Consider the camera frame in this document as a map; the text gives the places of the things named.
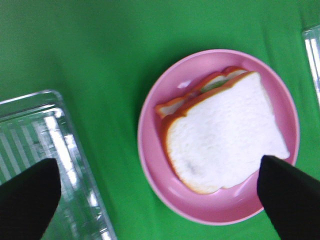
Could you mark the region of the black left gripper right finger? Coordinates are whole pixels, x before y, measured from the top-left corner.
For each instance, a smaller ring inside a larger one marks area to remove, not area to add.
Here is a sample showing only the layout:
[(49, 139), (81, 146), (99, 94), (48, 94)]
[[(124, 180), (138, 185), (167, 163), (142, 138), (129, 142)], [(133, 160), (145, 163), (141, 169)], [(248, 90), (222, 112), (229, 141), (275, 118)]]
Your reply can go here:
[(320, 182), (275, 156), (261, 159), (257, 195), (282, 240), (320, 238)]

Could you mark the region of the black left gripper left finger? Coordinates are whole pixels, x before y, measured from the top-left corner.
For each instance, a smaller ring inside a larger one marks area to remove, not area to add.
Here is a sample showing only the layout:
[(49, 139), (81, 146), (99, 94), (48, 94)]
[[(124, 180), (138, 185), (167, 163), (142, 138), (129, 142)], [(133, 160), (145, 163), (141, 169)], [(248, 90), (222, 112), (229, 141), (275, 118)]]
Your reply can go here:
[(46, 158), (0, 186), (0, 238), (40, 240), (61, 198), (57, 160)]

